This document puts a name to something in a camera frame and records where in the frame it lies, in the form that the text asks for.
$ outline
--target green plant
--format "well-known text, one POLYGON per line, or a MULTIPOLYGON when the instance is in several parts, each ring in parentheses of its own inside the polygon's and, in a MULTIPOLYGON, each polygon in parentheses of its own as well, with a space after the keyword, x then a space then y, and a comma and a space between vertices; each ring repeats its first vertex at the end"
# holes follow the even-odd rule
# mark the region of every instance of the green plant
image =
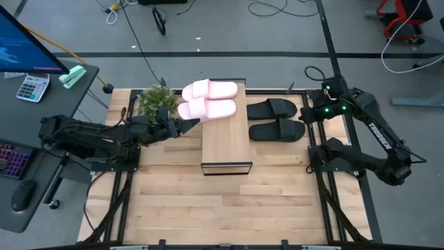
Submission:
POLYGON ((176 113, 178 108, 174 91, 168 87, 153 85, 139 95, 139 108, 137 111, 139 115, 148 116, 153 124, 157 124, 157 116, 162 106, 167 107, 171 115, 176 113))

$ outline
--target black slipper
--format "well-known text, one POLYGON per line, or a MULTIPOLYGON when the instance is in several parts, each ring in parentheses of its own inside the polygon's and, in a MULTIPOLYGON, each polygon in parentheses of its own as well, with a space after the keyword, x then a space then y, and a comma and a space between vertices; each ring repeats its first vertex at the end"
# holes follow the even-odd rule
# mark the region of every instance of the black slipper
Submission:
POLYGON ((248 130, 251 140, 260 142, 295 142, 305 134, 305 125, 290 119, 277 119, 268 124, 257 124, 248 130))
POLYGON ((296 115, 297 111, 294 103, 281 98, 268 98, 261 103, 247 105, 248 119, 290 118, 296 115))

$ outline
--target computer monitor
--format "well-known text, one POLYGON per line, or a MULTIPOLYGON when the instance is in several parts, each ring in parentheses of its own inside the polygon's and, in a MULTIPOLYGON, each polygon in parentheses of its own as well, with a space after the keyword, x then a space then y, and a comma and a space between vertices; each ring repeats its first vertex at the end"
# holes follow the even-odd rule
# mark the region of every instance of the computer monitor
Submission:
POLYGON ((68 74, 69 70, 0 6, 0 72, 68 74))

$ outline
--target pink slide sandal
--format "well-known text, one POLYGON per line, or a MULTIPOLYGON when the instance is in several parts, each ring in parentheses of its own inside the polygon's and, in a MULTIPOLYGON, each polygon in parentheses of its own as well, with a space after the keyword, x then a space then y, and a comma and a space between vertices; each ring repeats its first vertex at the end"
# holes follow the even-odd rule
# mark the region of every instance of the pink slide sandal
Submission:
POLYGON ((233 100, 209 101, 201 97, 180 104, 178 112, 182 119, 199 118, 204 122, 233 116, 236 113, 236 103, 233 100))
POLYGON ((182 91, 185 101, 205 97, 206 99, 230 99, 237 94, 237 84, 233 82, 216 82, 209 79, 195 81, 182 91))

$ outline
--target wooden table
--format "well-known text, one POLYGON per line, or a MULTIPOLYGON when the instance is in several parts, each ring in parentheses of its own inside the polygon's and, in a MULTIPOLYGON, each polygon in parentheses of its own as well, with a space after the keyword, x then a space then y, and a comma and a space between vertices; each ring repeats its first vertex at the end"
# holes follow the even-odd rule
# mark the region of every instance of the wooden table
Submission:
MULTIPOLYGON (((119 120, 130 91, 114 90, 107 125, 119 120)), ((269 97, 294 102, 298 114, 293 119, 300 116, 300 95, 248 95, 247 103, 269 97)), ((342 117, 325 121, 324 126, 328 138, 348 142, 342 117)), ((142 149, 133 179, 124 244, 157 244, 159 239, 167 244, 194 245, 281 244, 283 239, 289 244, 327 242, 316 177, 305 171, 309 165, 308 132, 294 143, 250 141, 253 167, 249 175, 203 176, 201 127, 198 124, 180 138, 142 149)), ((320 144, 317 127, 315 133, 320 144)), ((87 213, 94 226, 108 211, 114 175, 104 174, 91 187, 87 213)), ((334 175, 344 213, 363 236, 371 238, 357 179, 341 172, 334 175)), ((117 214, 112 239, 117 234, 117 214)), ((330 216, 338 240, 331 209, 330 216)), ((91 232, 83 218, 78 239, 85 239, 91 232)))

